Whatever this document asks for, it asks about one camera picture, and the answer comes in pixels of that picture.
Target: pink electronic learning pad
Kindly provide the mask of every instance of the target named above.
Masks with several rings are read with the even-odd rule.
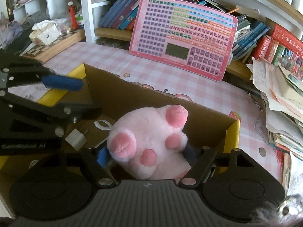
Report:
[[[180,0],[141,0],[131,37],[132,55],[221,81],[238,19]]]

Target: pink checkered tablecloth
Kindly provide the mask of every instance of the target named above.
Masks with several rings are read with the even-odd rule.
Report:
[[[283,156],[269,145],[265,115],[245,91],[223,81],[214,82],[173,66],[132,56],[125,50],[81,42],[58,54],[44,66],[66,75],[81,63],[239,118],[239,148],[282,182]],[[37,101],[47,88],[43,84],[35,84],[9,91]],[[260,155],[260,148],[266,150],[265,157]]]

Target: stack of papers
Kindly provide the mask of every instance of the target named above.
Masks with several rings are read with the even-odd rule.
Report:
[[[285,153],[283,186],[287,193],[295,172],[303,171],[303,106],[282,96],[276,71],[280,69],[266,60],[253,58],[253,81],[265,102],[269,142]]]

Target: chessboard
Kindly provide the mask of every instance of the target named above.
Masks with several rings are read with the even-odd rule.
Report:
[[[77,29],[68,34],[63,34],[49,45],[35,45],[29,51],[25,52],[23,56],[45,63],[82,39],[85,39],[84,29]]]

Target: pink plush toy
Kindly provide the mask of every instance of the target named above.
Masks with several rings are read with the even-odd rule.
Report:
[[[134,110],[113,125],[107,148],[136,179],[180,179],[191,168],[181,153],[187,116],[180,105]]]

